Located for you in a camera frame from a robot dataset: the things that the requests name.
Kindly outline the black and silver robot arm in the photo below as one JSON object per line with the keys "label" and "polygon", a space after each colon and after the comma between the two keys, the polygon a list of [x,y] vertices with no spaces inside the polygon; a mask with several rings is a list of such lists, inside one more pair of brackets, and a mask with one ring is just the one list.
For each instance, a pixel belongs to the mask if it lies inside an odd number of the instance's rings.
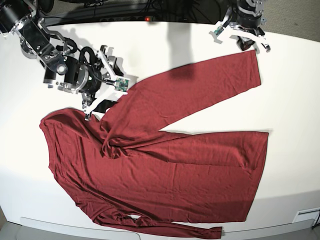
{"label": "black and silver robot arm", "polygon": [[70,38],[49,30],[43,17],[28,0],[0,2],[0,33],[17,34],[22,53],[37,59],[45,69],[43,83],[59,91],[80,94],[86,117],[105,113],[127,94],[129,79],[117,65],[117,58],[106,54],[107,46],[94,51],[79,48]]}

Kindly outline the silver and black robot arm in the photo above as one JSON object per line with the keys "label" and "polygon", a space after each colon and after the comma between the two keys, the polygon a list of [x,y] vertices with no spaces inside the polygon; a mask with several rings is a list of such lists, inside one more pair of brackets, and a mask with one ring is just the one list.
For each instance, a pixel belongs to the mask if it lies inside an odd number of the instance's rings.
{"label": "silver and black robot arm", "polygon": [[[237,0],[236,1],[236,23],[238,29],[245,33],[252,34],[258,38],[264,37],[265,32],[260,27],[264,22],[265,0]],[[255,43],[249,37],[238,36],[237,45],[242,51],[249,49]]]}

